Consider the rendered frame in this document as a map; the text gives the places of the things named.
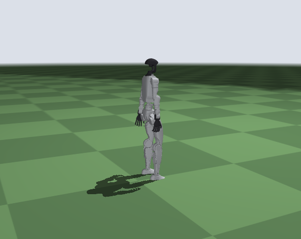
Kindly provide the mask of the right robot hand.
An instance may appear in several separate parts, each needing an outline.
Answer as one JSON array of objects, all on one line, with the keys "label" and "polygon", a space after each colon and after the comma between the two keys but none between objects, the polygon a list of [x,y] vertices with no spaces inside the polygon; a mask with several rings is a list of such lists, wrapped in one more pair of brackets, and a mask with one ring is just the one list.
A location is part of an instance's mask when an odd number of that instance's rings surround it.
[{"label": "right robot hand", "polygon": [[153,127],[153,130],[154,132],[159,132],[160,131],[160,128],[162,128],[161,126],[161,123],[160,123],[160,118],[159,119],[156,119],[156,114],[154,115],[154,119],[155,119],[155,122],[154,122],[154,127]]}]

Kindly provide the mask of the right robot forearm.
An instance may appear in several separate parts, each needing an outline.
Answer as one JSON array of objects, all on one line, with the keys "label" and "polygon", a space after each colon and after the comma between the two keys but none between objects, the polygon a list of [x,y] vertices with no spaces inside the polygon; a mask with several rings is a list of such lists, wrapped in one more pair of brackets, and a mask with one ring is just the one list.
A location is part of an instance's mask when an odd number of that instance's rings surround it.
[{"label": "right robot forearm", "polygon": [[155,96],[153,105],[154,105],[154,114],[156,114],[156,119],[160,118],[159,102],[160,102],[160,96]]}]

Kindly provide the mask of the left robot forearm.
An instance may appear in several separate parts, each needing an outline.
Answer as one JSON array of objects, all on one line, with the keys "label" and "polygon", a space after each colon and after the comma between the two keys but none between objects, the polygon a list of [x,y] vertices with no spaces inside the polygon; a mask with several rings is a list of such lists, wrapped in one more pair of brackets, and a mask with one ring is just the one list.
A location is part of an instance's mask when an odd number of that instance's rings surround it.
[{"label": "left robot forearm", "polygon": [[141,97],[140,97],[139,102],[140,102],[140,104],[139,104],[139,114],[142,114],[145,102],[143,102],[143,99]]}]

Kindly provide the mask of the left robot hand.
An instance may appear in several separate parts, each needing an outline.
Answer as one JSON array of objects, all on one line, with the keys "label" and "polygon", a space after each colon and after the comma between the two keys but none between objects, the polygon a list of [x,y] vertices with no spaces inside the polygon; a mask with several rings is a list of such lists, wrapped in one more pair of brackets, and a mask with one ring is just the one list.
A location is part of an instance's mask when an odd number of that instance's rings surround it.
[{"label": "left robot hand", "polygon": [[[137,121],[138,121],[138,122],[137,122]],[[141,122],[140,122],[140,121],[141,121]],[[137,123],[137,126],[138,126],[138,125],[140,126],[140,123],[141,123],[141,126],[142,126],[141,114],[139,114],[139,112],[138,112],[138,116],[137,116],[137,118],[136,118],[135,125],[136,125],[136,123]],[[138,123],[139,123],[139,124],[138,124]],[[145,123],[145,121],[144,121],[143,123]]]}]

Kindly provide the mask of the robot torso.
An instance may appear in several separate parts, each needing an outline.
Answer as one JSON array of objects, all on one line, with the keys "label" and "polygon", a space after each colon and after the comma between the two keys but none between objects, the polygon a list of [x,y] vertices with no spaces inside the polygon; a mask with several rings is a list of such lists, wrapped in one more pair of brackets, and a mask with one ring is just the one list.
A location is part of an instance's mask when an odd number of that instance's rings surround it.
[{"label": "robot torso", "polygon": [[142,99],[143,102],[147,102],[145,105],[145,109],[143,109],[143,117],[145,120],[149,120],[149,115],[154,114],[153,104],[154,100],[152,98],[152,85],[151,85],[151,77],[155,77],[153,74],[151,76],[143,76],[142,80]]}]

